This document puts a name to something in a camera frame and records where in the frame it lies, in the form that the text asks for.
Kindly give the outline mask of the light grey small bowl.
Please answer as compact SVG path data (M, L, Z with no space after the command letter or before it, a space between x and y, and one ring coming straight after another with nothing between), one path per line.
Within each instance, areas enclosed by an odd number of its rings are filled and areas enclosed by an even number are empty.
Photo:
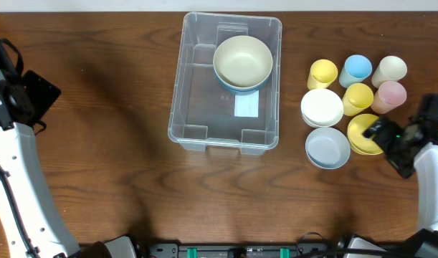
M347 137L335 128L317 128L306 138L305 152L316 167L333 170L344 166L351 155Z

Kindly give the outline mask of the dark blue bowl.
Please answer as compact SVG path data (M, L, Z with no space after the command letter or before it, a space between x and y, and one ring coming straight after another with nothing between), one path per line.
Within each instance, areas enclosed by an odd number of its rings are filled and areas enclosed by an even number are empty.
M235 95L252 94L253 92L256 92L256 91L260 90L262 87L264 87L268 83L268 81L272 78L272 74L270 74L263 82L261 82L258 85L251 86L251 87L235 87L235 86L231 86L231 85L227 84L225 81L223 81L223 79L216 72L214 73L214 75L217 78L219 84L225 90L228 90L229 92L231 92L232 94L235 94Z

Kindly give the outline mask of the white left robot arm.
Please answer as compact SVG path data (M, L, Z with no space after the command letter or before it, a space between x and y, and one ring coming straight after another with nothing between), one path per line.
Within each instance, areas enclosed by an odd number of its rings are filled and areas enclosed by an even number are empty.
M81 249L42 172L32 128L61 91L33 71L9 81L0 70L0 220L11 257L137 257L128 236Z

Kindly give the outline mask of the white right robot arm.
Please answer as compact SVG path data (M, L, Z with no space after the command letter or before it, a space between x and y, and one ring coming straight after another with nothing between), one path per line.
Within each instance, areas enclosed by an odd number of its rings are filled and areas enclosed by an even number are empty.
M438 257L438 122L419 120L405 128L379 118L362 133L383 151L401 177L416 174L418 181L417 232L388 249L359 247L361 255L376 257Z

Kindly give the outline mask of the yellow small bowl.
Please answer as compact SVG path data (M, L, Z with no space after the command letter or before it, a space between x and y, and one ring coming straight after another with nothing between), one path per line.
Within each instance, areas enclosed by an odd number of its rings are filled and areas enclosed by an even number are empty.
M370 156L383 153L376 143L363 136L363 132L378 118L378 116L372 114L360 114L350 121L347 128L347 137L353 151Z

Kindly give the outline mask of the white small bowl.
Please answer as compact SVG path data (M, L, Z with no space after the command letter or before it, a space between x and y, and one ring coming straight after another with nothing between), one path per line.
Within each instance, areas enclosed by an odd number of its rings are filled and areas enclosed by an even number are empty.
M329 89L307 92L300 103L302 119L313 128L331 127L343 117L343 102Z

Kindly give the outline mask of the cream large bowl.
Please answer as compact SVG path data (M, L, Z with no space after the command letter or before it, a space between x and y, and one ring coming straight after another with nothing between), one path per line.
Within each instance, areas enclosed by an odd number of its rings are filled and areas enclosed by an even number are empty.
M263 82L273 68L270 48L261 40L239 35L224 40L213 56L213 68L227 84L251 87Z

